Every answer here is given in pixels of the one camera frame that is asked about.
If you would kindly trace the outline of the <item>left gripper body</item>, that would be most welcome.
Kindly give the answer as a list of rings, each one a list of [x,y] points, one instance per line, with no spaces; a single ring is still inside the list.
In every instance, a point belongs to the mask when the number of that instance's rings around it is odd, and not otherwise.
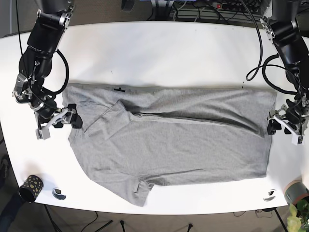
[[[305,130],[309,123],[309,93],[297,94],[295,100],[287,100],[280,109],[269,112],[267,120],[274,119],[282,126],[282,130],[291,127],[305,138]]]

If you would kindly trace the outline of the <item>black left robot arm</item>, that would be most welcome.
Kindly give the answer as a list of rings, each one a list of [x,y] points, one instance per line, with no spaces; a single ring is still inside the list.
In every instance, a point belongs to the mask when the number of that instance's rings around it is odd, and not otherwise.
[[[305,130],[309,122],[309,50],[298,28],[296,15],[299,0],[264,0],[261,4],[261,24],[277,50],[268,57],[262,66],[265,82],[276,91],[293,95],[294,100],[286,100],[279,110],[272,110],[268,116],[267,132],[274,135],[284,129],[292,136],[292,143],[304,142]],[[266,75],[269,63],[280,58],[284,65],[287,80],[295,91],[287,91],[272,84]]]

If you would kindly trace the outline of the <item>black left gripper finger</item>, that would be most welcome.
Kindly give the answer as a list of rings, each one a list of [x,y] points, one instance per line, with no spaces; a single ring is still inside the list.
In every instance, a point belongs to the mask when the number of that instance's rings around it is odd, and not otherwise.
[[[301,145],[303,144],[303,136],[299,135],[298,131],[295,131],[291,127],[286,127],[284,129],[285,132],[289,131],[290,134],[292,135],[292,144],[294,145]]]
[[[274,135],[276,134],[276,131],[282,130],[282,126],[279,122],[277,122],[274,119],[269,120],[268,126],[267,126],[267,133],[268,135]]]

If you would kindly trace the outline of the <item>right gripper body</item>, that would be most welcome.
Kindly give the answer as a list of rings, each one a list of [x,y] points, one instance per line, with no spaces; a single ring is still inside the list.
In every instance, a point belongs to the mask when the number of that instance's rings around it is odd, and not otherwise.
[[[63,125],[70,124],[71,112],[68,106],[58,108],[53,97],[45,94],[36,95],[31,89],[34,87],[33,84],[34,82],[20,73],[16,79],[13,96],[18,103],[29,104],[34,111],[38,129],[62,128]]]

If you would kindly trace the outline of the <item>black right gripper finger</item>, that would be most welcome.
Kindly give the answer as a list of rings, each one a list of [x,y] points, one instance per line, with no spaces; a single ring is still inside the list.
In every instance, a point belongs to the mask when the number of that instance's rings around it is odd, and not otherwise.
[[[76,104],[69,104],[68,108],[71,112],[70,124],[74,129],[81,129],[83,126],[82,118],[79,116],[77,112]]]
[[[38,140],[46,140],[50,138],[50,131],[49,129],[36,129],[36,136]]]

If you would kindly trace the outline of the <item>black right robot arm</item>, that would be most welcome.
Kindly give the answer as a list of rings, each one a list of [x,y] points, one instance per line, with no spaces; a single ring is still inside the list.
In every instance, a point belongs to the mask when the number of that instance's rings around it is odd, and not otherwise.
[[[69,82],[69,65],[58,46],[68,28],[74,11],[72,0],[38,0],[37,19],[30,33],[27,48],[21,52],[19,74],[13,96],[20,104],[28,104],[34,111],[37,139],[50,138],[50,127],[62,128],[70,124],[74,129],[83,125],[76,104],[59,108],[55,102]],[[52,58],[58,54],[65,65],[64,84],[58,91],[43,86],[52,69]]]

